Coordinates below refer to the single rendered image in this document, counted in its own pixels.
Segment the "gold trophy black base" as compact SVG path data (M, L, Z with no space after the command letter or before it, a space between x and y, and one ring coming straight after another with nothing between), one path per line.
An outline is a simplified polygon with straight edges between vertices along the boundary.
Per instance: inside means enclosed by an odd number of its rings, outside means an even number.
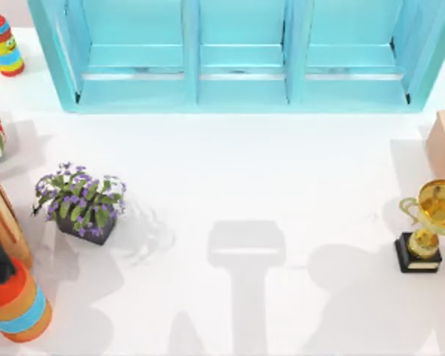
M399 209L412 219L413 225L419 225L395 240L400 271L437 272L442 262L439 237L445 236L445 179L426 183L416 198L402 199Z

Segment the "striped yellow bottle red cap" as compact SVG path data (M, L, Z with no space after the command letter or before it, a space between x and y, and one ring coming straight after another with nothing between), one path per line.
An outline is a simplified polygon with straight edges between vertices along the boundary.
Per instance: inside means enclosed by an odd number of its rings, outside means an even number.
M6 18L0 15L0 73L3 76L14 77L24 68L25 63L11 27Z

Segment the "light blue rack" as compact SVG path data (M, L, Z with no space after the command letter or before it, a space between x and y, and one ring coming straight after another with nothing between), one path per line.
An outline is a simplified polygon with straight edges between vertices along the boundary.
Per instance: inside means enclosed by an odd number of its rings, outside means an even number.
M445 0L27 0L73 113L422 111Z

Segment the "purple flower plant pot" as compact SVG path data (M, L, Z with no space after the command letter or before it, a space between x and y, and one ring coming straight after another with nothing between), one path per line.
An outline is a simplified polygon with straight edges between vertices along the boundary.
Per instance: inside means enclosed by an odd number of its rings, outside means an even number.
M48 222L71 236L104 245L125 212L127 185L118 177L92 177L83 165L62 162L35 184L32 215L42 209Z

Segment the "wooden board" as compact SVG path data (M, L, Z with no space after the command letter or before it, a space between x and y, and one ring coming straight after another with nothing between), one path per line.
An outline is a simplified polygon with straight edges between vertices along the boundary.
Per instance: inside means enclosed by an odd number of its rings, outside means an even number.
M0 184L0 242L10 257L15 257L31 269L33 255L8 196Z

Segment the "orange and blue striped bottle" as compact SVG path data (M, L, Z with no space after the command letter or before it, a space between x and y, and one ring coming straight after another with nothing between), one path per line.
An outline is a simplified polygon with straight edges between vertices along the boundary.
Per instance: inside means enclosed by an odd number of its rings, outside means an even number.
M53 312L28 267L15 257L11 262L16 273L0 284L0 332L15 343L25 343L46 331Z

